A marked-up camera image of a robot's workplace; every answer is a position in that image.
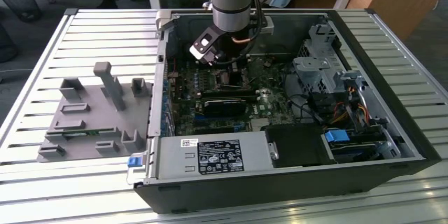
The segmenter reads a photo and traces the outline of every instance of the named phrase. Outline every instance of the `aluminum extrusion table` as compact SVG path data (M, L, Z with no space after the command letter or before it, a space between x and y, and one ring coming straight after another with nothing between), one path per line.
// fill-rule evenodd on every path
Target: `aluminum extrusion table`
M98 84L97 61L110 62L121 83L134 77L150 82L154 72L156 10L78 10L64 15L0 128L0 223L413 223L448 218L448 93L374 14L338 13L442 162L361 194L153 213L126 184L126 157L34 162L62 78Z

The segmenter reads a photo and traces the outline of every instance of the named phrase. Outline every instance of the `power supply label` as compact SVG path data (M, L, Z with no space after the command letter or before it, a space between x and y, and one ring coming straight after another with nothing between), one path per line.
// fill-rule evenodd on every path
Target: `power supply label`
M197 143L201 175L244 171L240 140Z

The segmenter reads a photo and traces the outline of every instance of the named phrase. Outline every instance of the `barcode sticker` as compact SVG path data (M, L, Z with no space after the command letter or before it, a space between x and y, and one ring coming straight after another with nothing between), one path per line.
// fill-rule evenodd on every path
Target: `barcode sticker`
M197 138L193 139L181 139L180 140L181 147L196 147L197 146Z

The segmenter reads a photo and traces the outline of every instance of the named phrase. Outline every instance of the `motherboard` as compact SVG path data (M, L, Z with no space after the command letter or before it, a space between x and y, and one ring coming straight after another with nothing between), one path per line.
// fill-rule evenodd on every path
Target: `motherboard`
M260 131L290 124L284 63L269 55L250 57L240 68L209 68L173 59L168 65L174 134L201 135Z

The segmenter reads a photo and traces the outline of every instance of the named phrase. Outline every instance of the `blue latch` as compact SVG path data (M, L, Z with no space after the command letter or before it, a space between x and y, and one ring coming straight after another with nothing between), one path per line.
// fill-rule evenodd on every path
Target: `blue latch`
M140 167L142 166L142 157L129 157L128 167Z
M326 138L326 142L345 142L349 141L349 137L346 134L346 131L344 130L334 130L334 131L328 131L325 133L325 138Z

